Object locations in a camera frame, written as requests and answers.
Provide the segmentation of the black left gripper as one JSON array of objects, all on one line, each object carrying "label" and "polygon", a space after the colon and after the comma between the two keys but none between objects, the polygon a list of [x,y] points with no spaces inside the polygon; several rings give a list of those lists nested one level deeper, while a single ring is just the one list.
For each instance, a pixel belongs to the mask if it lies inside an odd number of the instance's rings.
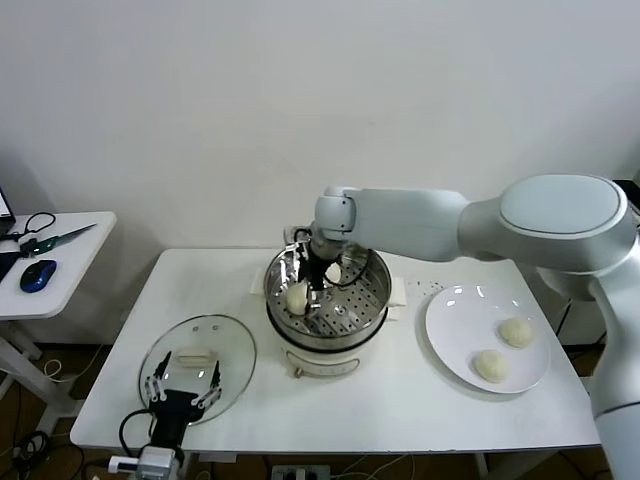
[{"label": "black left gripper", "polygon": [[163,378],[170,357],[168,352],[144,381],[145,394],[147,400],[153,402],[152,414],[156,420],[153,445],[181,445],[187,427],[201,420],[204,410],[216,403],[222,393],[219,361],[215,363],[209,389],[200,396],[179,390],[165,391]]}]

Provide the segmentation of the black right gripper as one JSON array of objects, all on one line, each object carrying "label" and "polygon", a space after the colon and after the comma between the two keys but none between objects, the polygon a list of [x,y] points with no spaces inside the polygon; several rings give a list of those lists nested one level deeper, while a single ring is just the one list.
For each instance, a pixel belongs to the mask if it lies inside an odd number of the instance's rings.
[{"label": "black right gripper", "polygon": [[293,251],[293,269],[295,282],[306,280],[312,290],[307,291],[306,313],[315,313],[322,308],[325,289],[325,273],[330,266],[328,260],[317,256],[308,244],[300,244]]}]

